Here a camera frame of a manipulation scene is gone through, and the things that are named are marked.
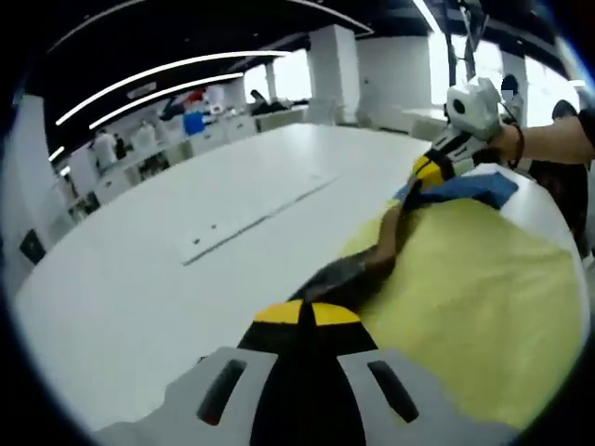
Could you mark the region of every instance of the white tabletop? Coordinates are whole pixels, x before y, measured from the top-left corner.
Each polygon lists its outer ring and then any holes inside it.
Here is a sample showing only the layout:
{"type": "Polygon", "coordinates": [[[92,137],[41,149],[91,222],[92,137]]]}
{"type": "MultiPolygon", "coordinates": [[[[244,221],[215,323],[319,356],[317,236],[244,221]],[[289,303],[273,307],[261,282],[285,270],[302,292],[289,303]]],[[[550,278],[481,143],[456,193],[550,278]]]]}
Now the white tabletop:
{"type": "MultiPolygon", "coordinates": [[[[389,133],[290,125],[141,183],[72,230],[21,287],[15,314],[39,370],[93,430],[140,419],[200,356],[237,345],[257,311],[287,299],[334,259],[429,146],[389,133]],[[313,174],[337,180],[180,264],[180,234],[267,209],[313,174]]],[[[505,216],[577,256],[548,195],[523,180],[505,216]]],[[[584,286],[582,269],[577,274],[584,286]]]]}
{"type": "Polygon", "coordinates": [[[284,114],[292,114],[292,113],[303,113],[307,109],[308,109],[307,105],[296,105],[295,107],[292,107],[291,109],[287,109],[287,110],[271,111],[270,113],[258,114],[254,118],[255,119],[266,119],[271,116],[281,116],[284,114]]]}
{"type": "Polygon", "coordinates": [[[446,122],[444,110],[441,109],[408,109],[403,110],[403,113],[415,116],[418,119],[431,119],[441,123],[446,122]]]}

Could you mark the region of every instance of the human arm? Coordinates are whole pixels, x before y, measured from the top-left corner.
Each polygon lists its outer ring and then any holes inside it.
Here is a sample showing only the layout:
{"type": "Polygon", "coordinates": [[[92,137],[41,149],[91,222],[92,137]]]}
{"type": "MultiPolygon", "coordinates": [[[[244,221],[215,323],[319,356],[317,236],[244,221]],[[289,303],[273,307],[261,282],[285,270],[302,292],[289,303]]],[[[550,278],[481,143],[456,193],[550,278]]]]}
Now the human arm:
{"type": "MultiPolygon", "coordinates": [[[[552,161],[562,164],[583,164],[595,159],[595,118],[581,112],[579,118],[556,121],[543,127],[524,128],[523,158],[552,161]]],[[[504,125],[502,131],[490,141],[505,160],[517,156],[519,132],[512,125],[504,125]]]]}

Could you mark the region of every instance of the curved light strip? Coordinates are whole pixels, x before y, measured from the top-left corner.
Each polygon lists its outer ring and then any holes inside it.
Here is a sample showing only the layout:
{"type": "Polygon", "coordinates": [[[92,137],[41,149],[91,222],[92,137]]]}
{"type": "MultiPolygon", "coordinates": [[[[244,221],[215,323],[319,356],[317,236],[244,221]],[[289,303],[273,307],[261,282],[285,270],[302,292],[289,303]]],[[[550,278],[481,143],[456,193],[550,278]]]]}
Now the curved light strip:
{"type": "Polygon", "coordinates": [[[51,155],[49,155],[49,158],[47,158],[47,160],[50,162],[54,161],[56,158],[58,158],[58,155],[60,155],[63,151],[64,151],[64,146],[58,147],[56,149],[56,151],[54,151],[51,155]]]}
{"type": "Polygon", "coordinates": [[[310,2],[308,0],[287,0],[288,2],[291,3],[297,3],[299,5],[303,5],[304,7],[313,7],[315,9],[320,9],[321,11],[326,12],[327,14],[331,14],[335,17],[339,17],[340,19],[343,19],[345,21],[348,21],[349,23],[351,23],[352,25],[355,25],[359,28],[362,28],[364,31],[366,31],[367,33],[373,33],[374,30],[368,26],[365,26],[363,23],[360,23],[359,21],[352,19],[350,16],[346,16],[345,14],[341,14],[338,11],[335,11],[334,9],[331,9],[330,7],[324,7],[322,5],[318,5],[317,3],[313,3],[310,2]]]}
{"type": "Polygon", "coordinates": [[[145,72],[140,72],[133,76],[127,77],[126,79],[121,80],[120,82],[116,82],[113,85],[107,86],[103,88],[101,91],[97,92],[90,98],[85,99],[83,102],[78,104],[73,109],[64,113],[62,117],[56,121],[56,125],[62,125],[64,121],[69,119],[75,113],[81,111],[84,107],[89,105],[91,102],[101,98],[104,95],[112,92],[113,90],[120,88],[126,84],[130,84],[131,82],[137,81],[138,79],[142,79],[143,77],[150,76],[157,72],[163,72],[165,70],[171,70],[172,68],[181,67],[183,65],[190,65],[191,63],[196,62],[204,62],[206,60],[216,60],[216,59],[231,59],[231,58],[249,58],[249,57],[258,57],[258,56],[288,56],[291,53],[289,51],[275,51],[275,50],[259,50],[259,51],[232,51],[230,53],[217,53],[217,54],[209,54],[206,56],[198,56],[196,58],[178,60],[177,62],[167,63],[166,65],[161,65],[159,67],[151,68],[145,72]]]}
{"type": "Polygon", "coordinates": [[[424,19],[426,19],[426,22],[430,26],[431,30],[435,33],[442,33],[440,26],[438,26],[438,22],[436,21],[434,16],[431,15],[430,9],[428,8],[428,5],[426,5],[424,0],[413,0],[413,3],[416,4],[417,9],[419,9],[421,15],[424,16],[424,19]]]}
{"type": "Polygon", "coordinates": [[[130,110],[133,107],[136,107],[137,105],[142,104],[143,102],[147,102],[148,100],[159,98],[160,96],[164,96],[169,93],[173,93],[175,91],[183,90],[184,88],[190,88],[191,86],[208,84],[211,82],[226,81],[228,79],[235,79],[237,77],[242,77],[242,76],[244,76],[244,74],[242,72],[235,72],[233,74],[222,74],[221,76],[206,77],[205,79],[201,79],[199,81],[192,81],[192,82],[188,82],[186,84],[181,84],[181,85],[172,86],[171,88],[166,88],[165,90],[158,91],[157,93],[153,93],[152,95],[145,96],[144,98],[134,100],[134,101],[126,104],[124,107],[120,107],[118,110],[114,110],[111,113],[106,114],[105,116],[103,116],[102,118],[99,118],[97,121],[95,121],[93,124],[91,124],[89,126],[89,130],[93,130],[95,127],[112,119],[114,116],[117,116],[118,114],[125,112],[126,110],[130,110]]]}

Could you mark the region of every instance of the wall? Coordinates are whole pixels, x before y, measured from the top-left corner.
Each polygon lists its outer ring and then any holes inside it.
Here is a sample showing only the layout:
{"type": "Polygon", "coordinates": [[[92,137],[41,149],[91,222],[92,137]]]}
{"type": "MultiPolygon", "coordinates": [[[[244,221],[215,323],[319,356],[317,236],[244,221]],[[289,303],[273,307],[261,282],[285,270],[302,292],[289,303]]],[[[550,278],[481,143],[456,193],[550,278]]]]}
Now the wall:
{"type": "Polygon", "coordinates": [[[142,109],[135,110],[122,118],[105,125],[102,128],[110,133],[117,133],[123,138],[128,138],[135,130],[139,129],[140,121],[147,119],[153,121],[154,117],[161,113],[170,98],[162,99],[142,109]]]}
{"type": "Polygon", "coordinates": [[[426,37],[359,40],[357,52],[362,98],[402,109],[432,107],[426,37]]]}

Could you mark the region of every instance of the ceiling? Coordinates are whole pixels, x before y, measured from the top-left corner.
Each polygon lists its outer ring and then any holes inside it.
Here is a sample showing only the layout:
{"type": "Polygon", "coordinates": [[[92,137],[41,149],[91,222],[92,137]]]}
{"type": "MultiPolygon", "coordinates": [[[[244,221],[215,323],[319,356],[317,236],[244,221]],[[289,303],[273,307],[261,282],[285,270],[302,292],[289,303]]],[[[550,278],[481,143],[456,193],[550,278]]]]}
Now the ceiling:
{"type": "MultiPolygon", "coordinates": [[[[435,3],[426,1],[431,6],[435,3]]],[[[296,3],[296,0],[100,0],[92,5],[88,3],[91,2],[62,0],[52,4],[44,20],[45,46],[39,48],[37,58],[33,59],[25,85],[27,91],[46,100],[49,150],[64,145],[67,150],[62,156],[89,139],[90,123],[128,103],[126,92],[137,86],[156,82],[157,90],[162,90],[230,71],[245,71],[268,59],[251,59],[240,67],[234,67],[238,59],[220,59],[160,72],[150,79],[115,90],[82,109],[63,125],[55,126],[63,113],[82,100],[138,72],[206,54],[308,47],[307,33],[331,23],[353,29],[360,38],[425,35],[429,30],[411,0],[315,2],[373,29],[375,32],[368,36],[361,26],[296,3]]],[[[495,20],[518,28],[540,42],[553,42],[548,27],[536,17],[521,13],[510,15],[510,8],[503,7],[501,1],[485,0],[485,5],[495,20]]],[[[439,9],[433,11],[437,19],[441,17],[439,9]]],[[[451,10],[449,17],[453,30],[463,33],[460,13],[451,10]]],[[[533,51],[537,59],[549,58],[544,60],[549,65],[559,64],[539,45],[519,44],[518,39],[502,27],[490,28],[485,37],[501,43],[509,52],[533,51]]]]}

